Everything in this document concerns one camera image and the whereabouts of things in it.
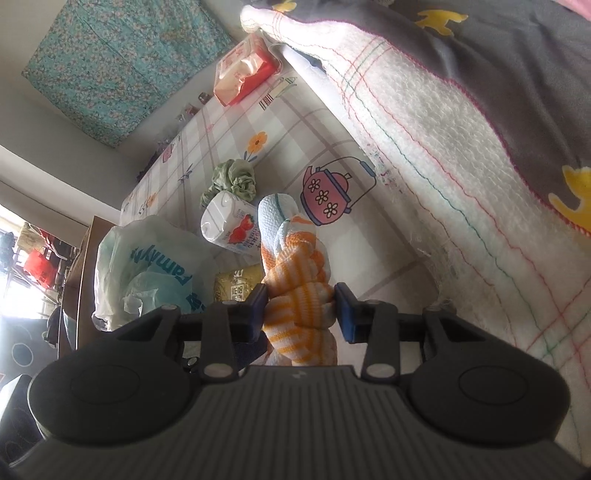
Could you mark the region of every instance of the orange flower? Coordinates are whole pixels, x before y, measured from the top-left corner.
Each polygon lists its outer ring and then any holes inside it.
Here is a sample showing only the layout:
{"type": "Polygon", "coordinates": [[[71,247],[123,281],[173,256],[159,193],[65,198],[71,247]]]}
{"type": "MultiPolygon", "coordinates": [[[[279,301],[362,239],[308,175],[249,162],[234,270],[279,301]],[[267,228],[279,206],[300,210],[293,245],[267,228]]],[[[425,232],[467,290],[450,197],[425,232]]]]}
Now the orange flower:
{"type": "Polygon", "coordinates": [[[151,207],[154,201],[156,200],[157,193],[153,193],[149,196],[148,200],[146,200],[146,206],[151,207]]]}
{"type": "Polygon", "coordinates": [[[259,132],[248,141],[246,151],[249,153],[258,153],[261,151],[262,146],[267,142],[267,134],[265,132],[259,132]]]}

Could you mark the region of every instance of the towel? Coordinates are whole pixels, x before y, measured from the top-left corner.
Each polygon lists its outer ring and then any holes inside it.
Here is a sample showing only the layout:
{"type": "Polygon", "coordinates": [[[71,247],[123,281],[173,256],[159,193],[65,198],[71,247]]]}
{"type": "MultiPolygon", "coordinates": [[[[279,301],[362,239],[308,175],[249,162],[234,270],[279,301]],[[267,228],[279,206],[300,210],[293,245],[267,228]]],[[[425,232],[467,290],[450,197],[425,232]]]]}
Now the towel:
{"type": "Polygon", "coordinates": [[[232,192],[245,202],[251,202],[256,195],[255,171],[243,159],[228,160],[213,169],[212,186],[201,196],[201,205],[206,207],[222,190],[232,192]]]}
{"type": "Polygon", "coordinates": [[[269,292],[263,331],[273,348],[267,364],[336,365],[330,265],[316,227],[300,215],[289,195],[259,204],[263,282],[269,292]]]}

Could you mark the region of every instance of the pink teapot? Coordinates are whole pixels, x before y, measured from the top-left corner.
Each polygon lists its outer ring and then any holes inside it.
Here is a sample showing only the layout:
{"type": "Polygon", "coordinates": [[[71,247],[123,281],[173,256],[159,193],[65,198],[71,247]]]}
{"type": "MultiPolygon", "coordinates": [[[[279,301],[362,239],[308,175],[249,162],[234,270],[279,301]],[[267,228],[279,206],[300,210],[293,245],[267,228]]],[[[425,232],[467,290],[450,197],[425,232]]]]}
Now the pink teapot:
{"type": "Polygon", "coordinates": [[[328,225],[337,221],[344,213],[349,213],[355,203],[363,198],[377,184],[376,174],[370,166],[363,160],[355,157],[342,157],[332,160],[327,164],[316,167],[313,173],[312,167],[308,167],[304,174],[303,190],[300,195],[301,203],[316,225],[328,225]],[[366,189],[355,200],[348,195],[349,180],[352,178],[350,173],[339,173],[330,171],[328,167],[331,163],[353,159],[359,162],[363,171],[373,178],[374,183],[366,189]]]}

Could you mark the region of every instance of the floral curtain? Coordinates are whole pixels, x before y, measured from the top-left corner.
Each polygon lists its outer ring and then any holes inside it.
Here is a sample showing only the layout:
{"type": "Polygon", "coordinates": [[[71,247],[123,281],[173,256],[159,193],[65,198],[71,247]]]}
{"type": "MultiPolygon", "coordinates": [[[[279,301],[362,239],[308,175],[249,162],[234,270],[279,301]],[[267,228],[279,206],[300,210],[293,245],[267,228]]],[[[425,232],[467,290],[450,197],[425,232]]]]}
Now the floral curtain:
{"type": "Polygon", "coordinates": [[[69,0],[22,75],[115,147],[232,45],[199,0],[69,0]]]}

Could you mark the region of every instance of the black speaker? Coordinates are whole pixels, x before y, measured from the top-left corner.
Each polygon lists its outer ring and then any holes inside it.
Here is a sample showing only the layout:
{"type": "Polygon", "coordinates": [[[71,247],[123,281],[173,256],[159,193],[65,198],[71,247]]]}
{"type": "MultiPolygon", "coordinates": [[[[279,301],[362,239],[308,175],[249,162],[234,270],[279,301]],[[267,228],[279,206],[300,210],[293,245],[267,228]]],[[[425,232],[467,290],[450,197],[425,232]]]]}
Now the black speaker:
{"type": "Polygon", "coordinates": [[[0,458],[12,463],[43,439],[27,401],[30,375],[19,375],[0,391],[0,458]]]}

